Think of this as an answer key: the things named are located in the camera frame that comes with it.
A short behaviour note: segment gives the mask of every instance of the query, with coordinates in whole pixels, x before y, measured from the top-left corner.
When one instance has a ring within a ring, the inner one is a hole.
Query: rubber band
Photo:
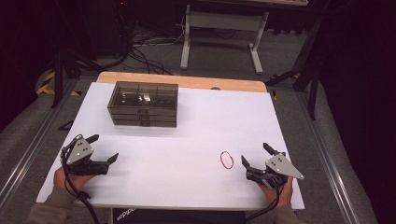
[[[223,161],[223,159],[222,159],[222,155],[223,155],[224,153],[226,153],[226,154],[230,157],[230,159],[231,159],[232,162],[233,162],[233,157],[230,155],[230,153],[229,153],[228,151],[223,151],[223,152],[221,152],[221,154],[220,154],[220,161],[221,161],[221,164],[224,166],[224,168],[226,168],[227,170],[230,170],[231,168],[233,168],[233,164],[231,164],[231,166],[226,166],[226,165],[224,164],[224,161]]]

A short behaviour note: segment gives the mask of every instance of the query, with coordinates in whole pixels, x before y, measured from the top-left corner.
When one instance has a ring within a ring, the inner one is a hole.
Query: white table surface
[[[120,153],[107,175],[86,185],[92,205],[245,211],[267,205],[257,184],[246,180],[241,155],[264,169],[271,156],[263,142],[289,154],[269,93],[179,88],[176,128],[135,127],[113,124],[107,104],[114,86],[92,83],[64,141],[65,146],[78,134],[87,138],[98,133],[99,140],[91,144],[93,161]],[[221,164],[222,151],[233,157],[230,170]],[[38,203],[49,196],[60,166],[58,157]],[[304,209],[296,180],[293,189],[292,207]]]

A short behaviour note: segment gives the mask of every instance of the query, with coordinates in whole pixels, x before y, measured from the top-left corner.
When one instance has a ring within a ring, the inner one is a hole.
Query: floor
[[[248,52],[247,40],[253,37],[250,32],[235,32],[232,38],[224,40],[207,31],[196,31],[191,37],[190,63],[187,70],[179,68],[182,50],[180,41],[173,45],[143,46],[138,49],[148,59],[162,63],[167,71],[176,76],[266,81],[271,75],[283,74],[291,69],[306,34],[273,35],[271,31],[264,32],[258,49],[264,69],[262,76],[255,74]],[[101,58],[99,63],[112,61],[114,59]],[[147,73],[142,67],[142,63],[128,58],[109,70]],[[37,87],[48,72],[44,72],[37,81]],[[39,94],[38,99],[0,133],[0,184],[5,185],[1,195],[8,196],[0,204],[0,223],[22,223],[28,216],[48,169],[54,160],[58,160],[59,149],[67,135],[67,131],[59,128],[75,118],[90,84],[96,77],[95,72],[83,71],[77,81],[66,79],[65,87],[72,88],[72,91],[81,91],[82,94],[64,97],[62,106],[54,109],[50,108],[53,95]],[[305,180],[299,181],[305,210],[298,211],[298,217],[306,223],[376,223],[370,200],[349,164],[324,90],[319,86],[317,120],[312,121],[306,113],[308,92],[294,92],[291,87],[293,81],[294,79],[285,80],[279,85],[268,87],[268,91],[273,96],[276,95],[273,98],[274,107],[291,161],[305,176]],[[50,123],[48,129],[43,128],[45,123]],[[37,139],[37,133],[43,133],[44,137]],[[35,148],[35,152],[25,154],[31,148]],[[17,165],[21,158],[26,157],[33,160],[23,164],[25,172],[15,169],[21,168]],[[12,174],[16,173],[21,174],[20,181],[10,181],[13,180]],[[341,185],[333,184],[335,177]],[[345,191],[346,197],[340,196],[337,191],[340,188]],[[340,198],[350,206],[345,207],[339,203]],[[76,215],[73,223],[91,222],[86,209],[77,207],[74,210]],[[107,210],[97,209],[97,213],[105,223]],[[251,223],[267,223],[267,220],[259,217]]]

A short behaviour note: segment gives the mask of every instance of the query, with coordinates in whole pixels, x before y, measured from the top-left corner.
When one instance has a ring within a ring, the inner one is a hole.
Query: plastic storage box
[[[108,103],[116,125],[177,126],[177,84],[119,81]]]

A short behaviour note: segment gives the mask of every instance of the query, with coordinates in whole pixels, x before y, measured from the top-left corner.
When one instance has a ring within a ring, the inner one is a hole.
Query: hand
[[[291,202],[291,195],[293,194],[293,178],[289,176],[288,182],[284,185],[282,193],[279,196],[279,203],[276,207],[280,207],[285,204],[289,204]],[[266,186],[262,184],[258,184],[262,192],[265,194],[265,198],[267,199],[268,203],[273,202],[276,199],[276,190],[275,189],[268,189]]]
[[[69,175],[70,180],[78,190],[82,190],[84,185],[93,177],[94,175]],[[64,185],[65,180],[66,177],[64,175],[64,168],[60,167],[55,171],[55,175],[53,177],[53,186],[60,189],[66,189],[67,186],[69,190],[72,190],[69,183],[66,182],[66,186]]]

